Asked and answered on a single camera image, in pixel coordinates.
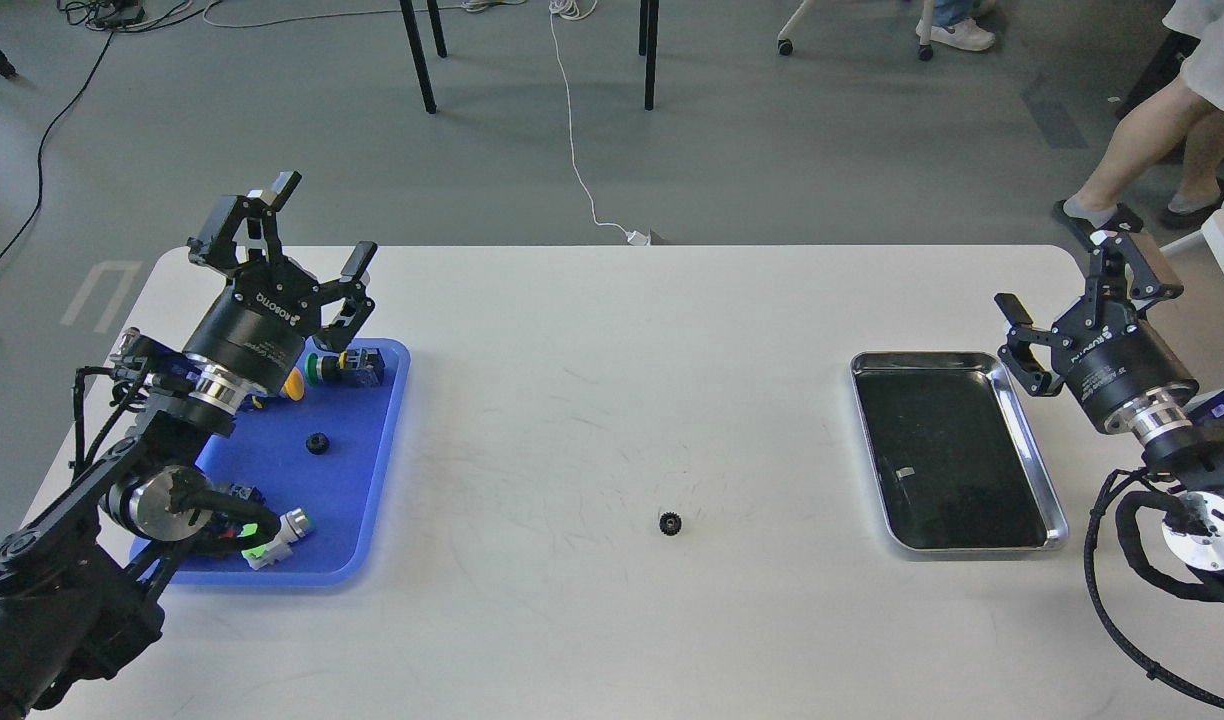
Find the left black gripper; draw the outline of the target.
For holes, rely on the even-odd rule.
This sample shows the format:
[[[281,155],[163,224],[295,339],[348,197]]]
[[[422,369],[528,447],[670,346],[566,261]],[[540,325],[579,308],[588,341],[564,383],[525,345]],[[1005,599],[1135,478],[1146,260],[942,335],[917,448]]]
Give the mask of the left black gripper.
[[[337,280],[319,280],[283,253],[277,213],[300,181],[300,173],[286,170],[269,189],[222,197],[187,241],[191,263],[209,266],[226,282],[184,343],[184,355],[264,389],[283,384],[305,340],[346,351],[375,309],[365,276],[376,242],[357,242]]]

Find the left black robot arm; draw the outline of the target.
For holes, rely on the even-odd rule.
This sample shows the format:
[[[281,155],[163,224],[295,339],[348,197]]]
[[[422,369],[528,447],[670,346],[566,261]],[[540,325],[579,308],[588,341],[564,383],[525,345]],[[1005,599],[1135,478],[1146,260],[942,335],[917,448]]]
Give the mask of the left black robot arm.
[[[108,449],[80,448],[69,489],[0,542],[0,719],[55,707],[78,680],[113,678],[158,640],[159,598],[188,556],[277,538],[272,509],[213,489],[196,460],[233,433],[246,397],[286,383],[305,340],[346,350],[373,313],[375,242],[357,242],[330,280],[284,255],[277,213],[297,182],[288,170],[269,190],[218,201],[188,249],[224,290],[182,351],[122,333],[103,373],[118,413],[141,404],[133,427]]]

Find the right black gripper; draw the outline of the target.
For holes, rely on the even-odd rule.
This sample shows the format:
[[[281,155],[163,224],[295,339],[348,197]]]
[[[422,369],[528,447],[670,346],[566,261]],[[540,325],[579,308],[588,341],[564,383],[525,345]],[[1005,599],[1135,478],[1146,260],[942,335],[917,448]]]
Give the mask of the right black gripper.
[[[1065,200],[1055,202],[1054,218],[1086,251],[1084,295],[1048,331],[1036,327],[1013,293],[993,296],[1009,322],[999,347],[1009,372],[1034,397],[1059,396],[1064,384],[1098,433],[1125,432],[1127,424],[1111,416],[1153,391],[1191,400],[1200,388],[1193,373],[1138,315],[1184,295],[1168,260],[1141,233],[1142,218],[1120,202],[1097,224],[1070,214]],[[1058,370],[1045,369],[1032,347],[1058,351]]]

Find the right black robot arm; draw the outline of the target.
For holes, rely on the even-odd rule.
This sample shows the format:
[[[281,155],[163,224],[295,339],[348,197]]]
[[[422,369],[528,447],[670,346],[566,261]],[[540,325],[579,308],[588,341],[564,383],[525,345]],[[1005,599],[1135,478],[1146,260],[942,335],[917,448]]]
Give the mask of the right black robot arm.
[[[1193,420],[1185,405],[1200,386],[1148,323],[1152,306],[1184,284],[1132,209],[1106,225],[1070,220],[1087,256],[1082,296],[1051,328],[1037,327],[1013,293],[995,301],[1009,320],[999,356],[1034,397],[1069,389],[1098,433],[1133,433],[1143,449],[1133,471],[1111,471],[1089,512],[1083,569],[1106,634],[1151,680],[1222,708],[1224,698],[1180,678],[1129,642],[1102,602],[1095,547],[1114,516],[1129,568],[1179,600],[1224,605],[1224,418]]]

